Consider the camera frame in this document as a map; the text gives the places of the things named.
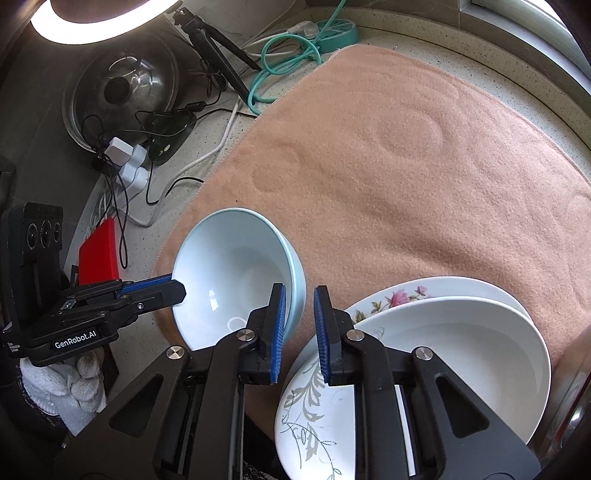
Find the floral plate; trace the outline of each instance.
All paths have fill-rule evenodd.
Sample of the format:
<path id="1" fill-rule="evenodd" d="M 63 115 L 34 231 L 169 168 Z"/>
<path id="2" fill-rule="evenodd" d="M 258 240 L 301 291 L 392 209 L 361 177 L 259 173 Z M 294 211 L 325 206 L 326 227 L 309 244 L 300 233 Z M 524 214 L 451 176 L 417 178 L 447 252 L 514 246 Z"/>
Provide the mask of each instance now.
<path id="1" fill-rule="evenodd" d="M 513 307 L 531 322 L 527 311 L 509 293 L 484 281 L 466 277 L 431 277 L 409 281 L 370 295 L 345 311 L 355 323 L 359 323 L 379 312 L 409 302 L 450 296 L 496 300 Z M 378 338 L 381 336 L 380 332 L 374 332 L 373 335 Z M 318 480 L 337 480 L 342 475 L 338 465 L 333 464 L 331 455 L 338 439 L 325 438 L 323 430 L 326 426 L 322 422 L 322 409 L 343 401 L 342 391 L 342 388 L 330 388 L 324 384 L 314 336 L 289 371 L 275 417 L 277 450 L 291 480 L 311 479 L 309 467 L 312 465 L 307 463 L 317 466 L 313 471 L 318 471 Z"/>

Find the peach cloth mat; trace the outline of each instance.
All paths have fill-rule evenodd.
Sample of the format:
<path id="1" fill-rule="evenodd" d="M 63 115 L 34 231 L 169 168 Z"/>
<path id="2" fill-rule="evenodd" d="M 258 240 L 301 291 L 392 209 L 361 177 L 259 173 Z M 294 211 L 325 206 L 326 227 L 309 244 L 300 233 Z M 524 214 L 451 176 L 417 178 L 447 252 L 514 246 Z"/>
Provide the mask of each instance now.
<path id="1" fill-rule="evenodd" d="M 183 213 L 155 272 L 171 271 L 201 218 L 233 206 L 273 222 L 304 267 L 307 306 L 283 375 L 314 335 L 319 284 L 345 309 L 414 278 L 480 278 L 523 303 L 553 365 L 589 324 L 583 173 L 492 95 L 391 50 L 342 50 L 266 111 Z M 170 311 L 159 324 L 178 342 Z M 247 397 L 270 436 L 278 395 Z"/>

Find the white bowl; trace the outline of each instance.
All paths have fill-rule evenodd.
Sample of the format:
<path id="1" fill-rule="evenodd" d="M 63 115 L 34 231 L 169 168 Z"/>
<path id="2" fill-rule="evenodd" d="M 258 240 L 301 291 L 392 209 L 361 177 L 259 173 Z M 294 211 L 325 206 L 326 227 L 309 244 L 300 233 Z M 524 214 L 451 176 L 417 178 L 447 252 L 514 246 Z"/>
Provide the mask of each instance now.
<path id="1" fill-rule="evenodd" d="M 293 247 L 269 220 L 241 208 L 214 212 L 191 230 L 173 278 L 187 291 L 173 314 L 192 350 L 244 328 L 251 311 L 268 305 L 274 283 L 283 283 L 287 291 L 285 338 L 306 302 L 304 271 Z"/>
<path id="2" fill-rule="evenodd" d="M 548 399 L 550 358 L 522 313 L 494 300 L 442 297 L 385 310 L 355 328 L 391 348 L 430 347 L 519 438 L 530 440 Z M 353 387 L 324 385 L 318 355 L 306 361 L 275 419 L 277 452 L 292 480 L 327 478 L 333 468 L 340 480 L 355 477 L 354 411 Z M 302 443 L 308 432 L 322 448 L 311 452 Z"/>

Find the white plate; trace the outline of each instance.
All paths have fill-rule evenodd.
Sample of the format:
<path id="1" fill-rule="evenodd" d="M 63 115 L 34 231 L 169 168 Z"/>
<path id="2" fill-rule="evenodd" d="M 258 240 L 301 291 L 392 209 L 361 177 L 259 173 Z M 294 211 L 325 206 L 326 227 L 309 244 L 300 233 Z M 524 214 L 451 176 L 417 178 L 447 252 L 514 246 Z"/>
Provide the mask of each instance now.
<path id="1" fill-rule="evenodd" d="M 545 408 L 550 359 L 531 321 L 502 303 L 448 297 L 386 310 L 357 325 L 387 346 L 431 346 L 527 442 Z M 324 384 L 317 355 L 288 385 L 275 443 L 292 480 L 355 476 L 352 387 Z"/>
<path id="2" fill-rule="evenodd" d="M 513 307 L 525 315 L 530 321 L 530 314 L 523 308 L 514 297 L 505 290 L 482 280 L 467 277 L 429 277 L 411 280 L 379 291 L 369 297 L 351 305 L 345 311 L 351 315 L 354 322 L 360 322 L 366 318 L 383 312 L 386 309 L 405 304 L 409 301 L 430 299 L 433 297 L 480 297 L 483 299 L 496 300 Z M 300 354 L 293 362 L 285 383 L 287 384 L 304 365 L 304 362 L 317 353 L 316 335 L 307 343 Z"/>

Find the window frame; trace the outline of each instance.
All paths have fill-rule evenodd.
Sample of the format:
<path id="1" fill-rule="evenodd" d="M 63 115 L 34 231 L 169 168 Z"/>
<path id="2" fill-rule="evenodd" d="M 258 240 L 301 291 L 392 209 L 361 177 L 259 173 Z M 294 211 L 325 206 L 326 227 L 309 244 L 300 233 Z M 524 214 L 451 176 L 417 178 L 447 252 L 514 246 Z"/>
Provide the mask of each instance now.
<path id="1" fill-rule="evenodd" d="M 508 18 L 538 35 L 591 78 L 591 65 L 561 20 L 528 0 L 472 0 L 472 3 Z"/>

